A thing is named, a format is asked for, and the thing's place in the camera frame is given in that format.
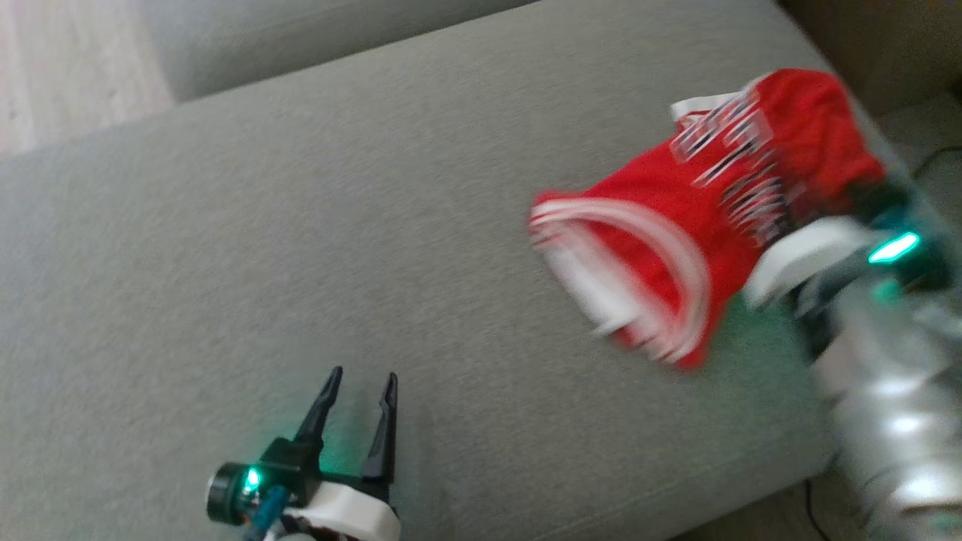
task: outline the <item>red clothing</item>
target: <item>red clothing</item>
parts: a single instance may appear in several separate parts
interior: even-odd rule
[[[884,177],[831,75],[782,69],[672,106],[678,132],[584,193],[542,193],[536,247],[598,332],[700,365],[758,257],[845,186]]]

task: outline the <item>white trim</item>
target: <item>white trim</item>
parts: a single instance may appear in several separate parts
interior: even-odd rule
[[[401,523],[390,505],[335,482],[323,481],[307,506],[288,507],[284,514],[306,520],[312,528],[329,528],[360,541],[401,538]]]
[[[729,92],[727,94],[716,94],[713,96],[697,96],[672,103],[671,119],[678,122],[691,113],[706,113],[712,111],[738,94],[738,92]]]
[[[758,168],[759,166],[761,166],[761,164],[755,164],[755,167],[753,168]],[[731,206],[729,204],[729,201],[731,201],[731,199],[734,198],[738,200],[744,197],[745,195],[751,193],[751,189],[754,186],[756,186],[756,183],[757,185],[762,185],[764,183],[771,182],[772,181],[771,179],[768,179],[768,180],[763,180],[763,179],[765,179],[765,177],[768,176],[769,172],[771,172],[772,169],[774,169],[774,167],[775,167],[775,163],[770,162],[765,166],[764,169],[759,171],[754,171],[753,173],[750,173],[738,179],[737,181],[735,181],[734,184],[728,185],[728,187],[724,189],[724,192],[722,193],[722,196],[721,196],[721,205],[724,206],[725,212],[728,212],[728,207]]]
[[[774,182],[773,179],[770,178],[762,181],[758,181],[757,179],[755,179],[755,182],[757,184],[748,188],[747,190],[742,190],[742,192],[739,193],[738,197],[731,197],[735,199],[735,202],[738,202],[738,200],[740,199],[744,199],[745,201],[735,205],[733,203],[729,203],[725,200],[722,200],[721,204],[724,205],[724,211],[726,214],[728,214],[730,217],[737,217],[745,210],[745,208],[748,205],[750,205],[753,201],[757,200],[759,197],[768,197],[773,193],[779,194],[779,189],[781,187],[778,186],[778,183]]]
[[[647,244],[664,262],[681,296],[671,325],[666,362],[676,362],[701,342],[707,325],[711,282],[700,248],[677,224],[633,202],[602,197],[553,199],[532,210],[536,229],[552,222],[586,219],[617,227]]]
[[[537,248],[581,311],[597,325],[595,335],[611,334],[637,320],[641,309],[622,284],[572,242],[571,233],[563,232],[563,224],[556,227],[550,240]]]
[[[627,290],[627,294],[635,300],[638,307],[636,319],[626,328],[631,338],[632,346],[648,345],[657,351],[661,358],[671,350],[664,337],[671,328],[671,309],[668,304],[648,288],[647,284],[638,279],[625,264],[616,256],[591,230],[578,221],[564,222],[563,227],[570,234],[571,240],[581,245],[583,250],[590,251],[598,263],[607,270],[611,279],[617,280]],[[619,330],[611,329],[606,334]]]
[[[746,202],[728,212],[728,219],[731,221],[732,225],[738,227],[742,225],[746,219],[752,219],[752,217],[757,216],[760,208],[768,211],[773,205],[776,207],[781,206],[781,201],[778,199],[781,196],[781,193],[779,192],[780,188],[781,187],[779,186],[771,185],[759,190],[756,193],[752,193]],[[775,201],[772,203],[765,203],[759,208],[755,208],[753,206],[757,205],[763,200],[767,200],[769,197],[774,197]]]
[[[752,228],[751,226],[754,222],[756,222],[763,216],[771,214],[772,211],[777,211],[777,210],[780,210],[781,208],[782,208],[781,201],[775,201],[774,203],[767,203],[756,209],[751,209],[750,211],[746,212],[744,216],[733,221],[732,225],[735,227],[735,229],[738,229],[740,232],[750,231]]]

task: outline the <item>gray couch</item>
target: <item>gray couch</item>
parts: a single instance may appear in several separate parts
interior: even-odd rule
[[[784,313],[735,299],[676,374],[591,339],[526,231],[782,66],[825,68],[769,0],[544,0],[0,164],[3,538],[236,538],[209,475],[337,364],[333,470],[400,377],[407,540],[666,539],[819,472]]]
[[[531,1],[138,0],[181,101]]]

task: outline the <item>white stripe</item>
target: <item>white stripe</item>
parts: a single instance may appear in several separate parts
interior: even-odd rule
[[[722,205],[727,205],[727,204],[728,204],[728,201],[731,200],[732,197],[736,197],[737,199],[741,199],[742,196],[743,196],[745,193],[748,193],[748,192],[749,192],[749,190],[746,190],[746,189],[745,189],[746,186],[751,186],[752,184],[758,182],[759,179],[761,179],[761,178],[763,178],[765,175],[767,175],[767,174],[769,173],[769,171],[771,171],[774,167],[775,167],[775,164],[774,164],[774,162],[772,162],[772,163],[768,164],[767,166],[765,166],[764,169],[762,169],[762,170],[760,170],[760,171],[755,171],[755,172],[753,172],[753,173],[751,173],[751,174],[748,174],[748,175],[746,175],[746,176],[743,176],[743,177],[740,178],[737,182],[735,182],[734,184],[730,185],[728,188],[725,188],[724,192],[722,193],[721,204],[722,204]]]
[[[551,239],[537,248],[581,311],[598,325],[595,334],[611,334],[632,324],[640,309],[631,296],[571,240],[564,225],[558,224]]]
[[[716,94],[713,96],[698,96],[671,104],[671,119],[677,122],[691,113],[711,111],[720,107],[724,102],[738,95],[738,92]]]
[[[765,187],[762,188],[761,190],[758,190],[758,192],[755,192],[755,193],[751,193],[751,191],[746,192],[745,195],[743,195],[743,197],[747,196],[748,199],[744,203],[742,203],[741,205],[738,205],[735,208],[726,209],[728,211],[728,216],[731,219],[738,219],[738,217],[742,214],[743,211],[748,209],[748,207],[750,207],[751,205],[757,203],[759,200],[772,195],[779,195],[778,193],[779,186],[774,182],[760,184],[759,186],[765,186]]]
[[[587,227],[577,221],[564,224],[572,240],[578,243],[581,249],[590,251],[605,267],[609,276],[623,285],[628,294],[633,295],[640,304],[637,319],[628,325],[635,338],[632,345],[648,344],[649,348],[654,347],[658,351],[658,358],[665,356],[671,350],[671,344],[664,340],[671,328],[671,309],[668,304],[654,294],[644,281],[639,280],[622,259],[612,253]]]
[[[769,203],[757,209],[752,209],[732,225],[736,228],[742,228],[743,226],[749,228],[754,221],[761,219],[763,216],[774,215],[776,218],[779,218],[781,217],[781,213],[772,211],[779,211],[781,208],[781,201]]]
[[[722,173],[726,172],[729,167],[734,166],[738,161],[745,157],[746,154],[751,153],[751,142],[743,142],[735,150],[728,153],[727,156],[721,159],[720,162],[714,164],[710,169],[701,173],[692,186],[697,186],[699,188],[704,188],[712,182],[715,181]]]
[[[586,197],[557,199],[532,211],[532,226],[554,221],[587,219],[622,229],[651,247],[665,263],[681,296],[681,312],[671,330],[674,362],[694,350],[702,338],[708,316],[710,280],[701,250],[675,223],[639,204]]]

